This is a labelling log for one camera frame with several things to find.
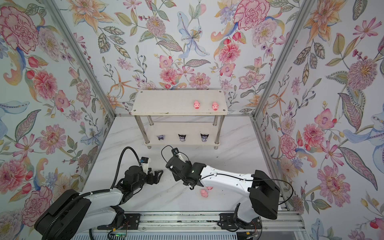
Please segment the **small purple kuromi toy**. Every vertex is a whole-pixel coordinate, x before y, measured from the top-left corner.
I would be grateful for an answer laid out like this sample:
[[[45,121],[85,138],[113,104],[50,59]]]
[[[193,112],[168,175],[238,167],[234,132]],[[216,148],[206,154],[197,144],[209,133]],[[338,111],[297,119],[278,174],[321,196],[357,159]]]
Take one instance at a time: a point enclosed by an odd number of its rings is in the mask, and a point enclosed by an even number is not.
[[[158,135],[157,138],[159,141],[163,141],[165,139],[165,135]]]

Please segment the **black kuromi toy figure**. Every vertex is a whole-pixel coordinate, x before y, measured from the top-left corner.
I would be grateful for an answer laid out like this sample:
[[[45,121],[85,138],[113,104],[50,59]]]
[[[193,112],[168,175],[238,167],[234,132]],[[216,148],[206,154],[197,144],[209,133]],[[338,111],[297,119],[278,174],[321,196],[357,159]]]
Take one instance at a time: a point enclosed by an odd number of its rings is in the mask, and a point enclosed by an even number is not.
[[[201,134],[201,140],[203,143],[207,142],[209,138],[209,134]]]

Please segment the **purple black kuromi toy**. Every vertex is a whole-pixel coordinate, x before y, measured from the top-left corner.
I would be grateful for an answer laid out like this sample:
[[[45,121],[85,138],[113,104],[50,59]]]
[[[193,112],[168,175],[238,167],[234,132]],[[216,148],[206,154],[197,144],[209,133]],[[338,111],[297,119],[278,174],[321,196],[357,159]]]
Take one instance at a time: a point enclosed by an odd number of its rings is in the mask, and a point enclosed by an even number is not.
[[[179,136],[179,140],[180,140],[182,143],[184,143],[184,142],[186,141],[186,137],[187,137],[187,135],[178,134],[178,136]]]

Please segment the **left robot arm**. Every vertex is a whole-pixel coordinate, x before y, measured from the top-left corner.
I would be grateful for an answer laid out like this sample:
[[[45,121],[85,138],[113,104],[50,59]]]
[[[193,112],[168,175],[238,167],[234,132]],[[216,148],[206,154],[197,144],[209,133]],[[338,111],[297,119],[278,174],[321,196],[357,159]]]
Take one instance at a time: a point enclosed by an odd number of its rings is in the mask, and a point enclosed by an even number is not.
[[[44,240],[70,240],[80,232],[99,226],[118,229],[128,222],[121,205],[145,185],[158,184],[163,173],[131,166],[111,189],[82,194],[67,190],[38,218],[35,230]]]

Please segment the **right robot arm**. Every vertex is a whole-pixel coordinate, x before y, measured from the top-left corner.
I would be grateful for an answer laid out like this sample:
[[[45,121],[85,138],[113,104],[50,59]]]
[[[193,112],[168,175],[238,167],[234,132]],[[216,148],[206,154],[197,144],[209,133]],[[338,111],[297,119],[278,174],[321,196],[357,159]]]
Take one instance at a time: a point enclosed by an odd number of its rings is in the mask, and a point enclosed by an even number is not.
[[[280,191],[279,186],[263,171],[253,174],[237,174],[221,171],[202,163],[183,161],[173,156],[167,161],[175,181],[183,181],[193,190],[196,186],[213,187],[239,194],[247,199],[236,208],[236,218],[250,223],[257,217],[269,220],[278,218]]]

